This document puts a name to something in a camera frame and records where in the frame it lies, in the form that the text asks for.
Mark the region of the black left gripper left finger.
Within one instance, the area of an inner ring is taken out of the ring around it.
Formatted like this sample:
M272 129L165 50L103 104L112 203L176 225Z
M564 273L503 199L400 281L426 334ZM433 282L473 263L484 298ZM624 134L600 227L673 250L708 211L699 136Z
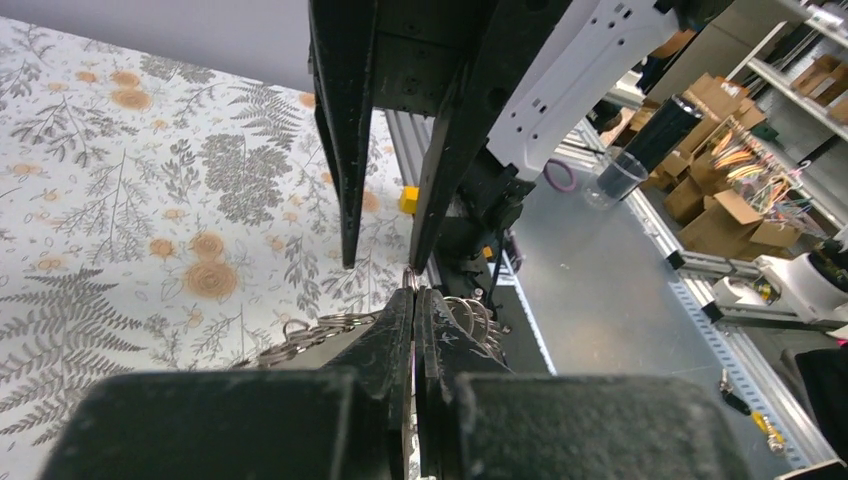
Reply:
M142 372L80 402L44 479L404 479L415 294L312 370Z

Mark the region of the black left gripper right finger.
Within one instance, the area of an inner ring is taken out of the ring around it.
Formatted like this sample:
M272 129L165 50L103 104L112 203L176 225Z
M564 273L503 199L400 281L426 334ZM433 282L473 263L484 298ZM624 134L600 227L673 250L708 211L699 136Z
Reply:
M439 479L746 479L719 408L686 381L519 374L424 288L414 317L421 471Z

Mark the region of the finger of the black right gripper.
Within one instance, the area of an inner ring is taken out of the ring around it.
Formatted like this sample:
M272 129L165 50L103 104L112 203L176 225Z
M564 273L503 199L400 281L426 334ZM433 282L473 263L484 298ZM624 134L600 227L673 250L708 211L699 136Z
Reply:
M565 0L495 3L435 118L410 244L415 272L425 270L461 180L569 5Z
M315 120L340 207L342 264L355 266L373 108L375 1L311 1Z

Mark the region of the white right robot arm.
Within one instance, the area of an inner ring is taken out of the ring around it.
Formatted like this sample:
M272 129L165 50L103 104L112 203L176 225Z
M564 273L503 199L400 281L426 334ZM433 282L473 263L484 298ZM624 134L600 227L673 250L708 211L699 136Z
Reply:
M498 242L555 147L639 60L724 1L313 1L315 121L355 264L374 108L434 120L409 264Z

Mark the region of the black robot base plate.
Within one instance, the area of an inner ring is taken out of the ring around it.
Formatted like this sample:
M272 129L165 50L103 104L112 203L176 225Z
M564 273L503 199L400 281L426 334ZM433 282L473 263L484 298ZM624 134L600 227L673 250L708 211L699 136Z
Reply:
M556 369L507 255L506 239L486 240L471 220L448 217L428 264L460 327L517 373Z

